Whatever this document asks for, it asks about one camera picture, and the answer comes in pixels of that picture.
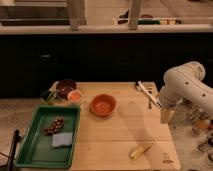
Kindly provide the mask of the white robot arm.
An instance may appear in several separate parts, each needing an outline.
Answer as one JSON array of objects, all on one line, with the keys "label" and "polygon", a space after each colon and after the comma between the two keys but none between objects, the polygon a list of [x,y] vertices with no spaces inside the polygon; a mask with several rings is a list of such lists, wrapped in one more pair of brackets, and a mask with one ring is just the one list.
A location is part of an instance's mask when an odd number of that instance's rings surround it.
[{"label": "white robot arm", "polygon": [[167,70],[163,76],[164,86],[158,99],[161,108],[161,122],[168,123],[176,104],[183,98],[213,115],[213,88],[202,82],[206,71],[196,61],[188,62]]}]

